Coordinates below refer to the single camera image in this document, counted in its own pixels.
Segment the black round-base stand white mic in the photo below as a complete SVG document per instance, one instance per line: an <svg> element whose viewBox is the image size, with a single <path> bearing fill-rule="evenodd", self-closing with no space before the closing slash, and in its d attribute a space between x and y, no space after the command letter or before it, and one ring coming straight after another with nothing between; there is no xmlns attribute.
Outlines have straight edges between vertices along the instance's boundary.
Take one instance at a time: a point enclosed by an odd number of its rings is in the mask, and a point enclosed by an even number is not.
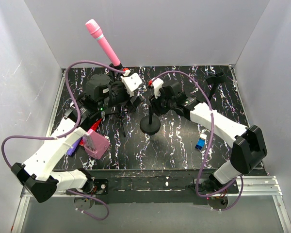
<svg viewBox="0 0 291 233"><path fill-rule="evenodd" d="M140 121L140 130L148 135L156 134L161 127L161 122L158 117L154 115L153 108L149 106L149 114L143 117Z"/></svg>

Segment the black tripod stand pink mic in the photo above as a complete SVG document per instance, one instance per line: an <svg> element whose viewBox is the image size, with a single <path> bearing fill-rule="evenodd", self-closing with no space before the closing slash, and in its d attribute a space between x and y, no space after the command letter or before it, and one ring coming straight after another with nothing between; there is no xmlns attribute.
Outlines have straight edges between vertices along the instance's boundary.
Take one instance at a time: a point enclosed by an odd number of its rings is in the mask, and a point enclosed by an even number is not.
<svg viewBox="0 0 291 233"><path fill-rule="evenodd" d="M108 77L110 78L109 85L111 85L115 81L121 81L121 75L122 75L122 73L115 72L114 70L112 70L111 73L108 75ZM124 137L126 137L126 132L124 129L123 119L126 116L127 112L128 112L127 107L124 106L124 104L119 104L119 105L115 106L115 111L113 113L107 114L108 116L115 115L120 120L120 125L121 125L121 128L123 130Z"/></svg>

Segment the red glitter microphone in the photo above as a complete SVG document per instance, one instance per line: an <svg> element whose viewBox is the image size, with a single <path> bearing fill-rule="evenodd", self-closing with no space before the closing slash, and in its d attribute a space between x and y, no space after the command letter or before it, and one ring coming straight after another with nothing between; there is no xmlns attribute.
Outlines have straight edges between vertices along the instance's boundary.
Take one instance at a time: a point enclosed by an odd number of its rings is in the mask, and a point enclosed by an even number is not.
<svg viewBox="0 0 291 233"><path fill-rule="evenodd" d="M102 119L99 119L98 121L96 121L96 122L92 125L91 129L92 129L93 131L96 131L97 128L99 127L99 125L100 125L101 122L102 122ZM82 138L81 138L81 140L80 140L80 142L79 142L79 145L80 145L80 146L84 146L84 142L83 142L83 139L82 139Z"/></svg>

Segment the black round-base stand purple mic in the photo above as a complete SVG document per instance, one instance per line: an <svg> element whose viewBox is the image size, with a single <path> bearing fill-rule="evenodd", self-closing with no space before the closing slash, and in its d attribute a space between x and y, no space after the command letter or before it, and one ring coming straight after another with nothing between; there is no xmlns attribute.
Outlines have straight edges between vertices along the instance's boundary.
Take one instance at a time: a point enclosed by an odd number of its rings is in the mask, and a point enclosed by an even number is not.
<svg viewBox="0 0 291 233"><path fill-rule="evenodd" d="M214 110L216 108L216 104L212 102L212 97L214 96L217 88L222 83L226 82L226 74L224 72L218 72L215 74L211 74L206 78L206 82L208 86L210 86L210 92L208 95L208 100L211 103L212 109Z"/></svg>

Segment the purple microphone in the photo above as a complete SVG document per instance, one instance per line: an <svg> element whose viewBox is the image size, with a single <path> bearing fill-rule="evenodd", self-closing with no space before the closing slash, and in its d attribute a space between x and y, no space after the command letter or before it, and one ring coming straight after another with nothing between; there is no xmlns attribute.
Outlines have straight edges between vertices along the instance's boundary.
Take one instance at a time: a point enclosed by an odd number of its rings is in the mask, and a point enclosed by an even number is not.
<svg viewBox="0 0 291 233"><path fill-rule="evenodd" d="M66 154L68 156L72 156L72 154L74 153L74 151L76 150L77 146L79 145L81 141L81 138L79 138L77 141L75 141L72 146L67 150Z"/></svg>

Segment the pink microphone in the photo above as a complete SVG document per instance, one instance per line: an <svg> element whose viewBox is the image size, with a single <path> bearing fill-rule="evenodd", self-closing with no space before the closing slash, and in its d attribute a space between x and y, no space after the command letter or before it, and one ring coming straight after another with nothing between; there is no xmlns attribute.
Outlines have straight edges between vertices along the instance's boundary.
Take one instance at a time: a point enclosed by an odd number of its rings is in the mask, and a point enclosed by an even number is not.
<svg viewBox="0 0 291 233"><path fill-rule="evenodd" d="M88 32L90 35L98 42L100 47L103 49L111 63L116 67L116 68L122 68L122 64L117 57L116 53L112 49L111 45L107 41L106 37L103 34L103 31L101 27L98 25L98 23L94 20L91 19L86 22L85 24Z"/></svg>

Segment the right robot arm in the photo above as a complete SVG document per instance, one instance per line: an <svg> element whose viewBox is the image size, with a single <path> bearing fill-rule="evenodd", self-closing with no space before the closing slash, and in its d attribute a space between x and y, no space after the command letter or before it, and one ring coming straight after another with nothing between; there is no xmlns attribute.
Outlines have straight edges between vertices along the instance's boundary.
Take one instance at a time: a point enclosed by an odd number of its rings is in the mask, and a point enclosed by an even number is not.
<svg viewBox="0 0 291 233"><path fill-rule="evenodd" d="M232 149L230 158L199 185L199 191L223 192L227 183L240 174L249 174L267 155L260 127L247 127L210 110L205 102L195 96L187 96L179 82L164 82L160 78L149 81L154 94L150 97L151 120L146 120L150 129L145 133L155 134L160 129L159 116L173 110L179 116L197 123L223 139Z"/></svg>

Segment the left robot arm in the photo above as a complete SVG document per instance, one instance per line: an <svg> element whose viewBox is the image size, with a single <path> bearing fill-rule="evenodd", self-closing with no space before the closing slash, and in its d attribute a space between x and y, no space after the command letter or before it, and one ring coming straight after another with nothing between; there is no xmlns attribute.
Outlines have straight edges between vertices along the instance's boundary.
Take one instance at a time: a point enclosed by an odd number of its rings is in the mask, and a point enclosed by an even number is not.
<svg viewBox="0 0 291 233"><path fill-rule="evenodd" d="M94 177L83 168L65 172L55 172L53 169L80 139L88 155L100 159L110 142L92 126L104 118L109 108L124 105L130 111L135 110L142 99L137 97L131 101L131 98L142 83L137 73L120 77L117 81L106 74L94 74L77 97L77 103L65 112L53 132L55 139L46 141L25 162L12 165L11 171L39 203L47 201L55 192L77 189L89 194L94 189Z"/></svg>

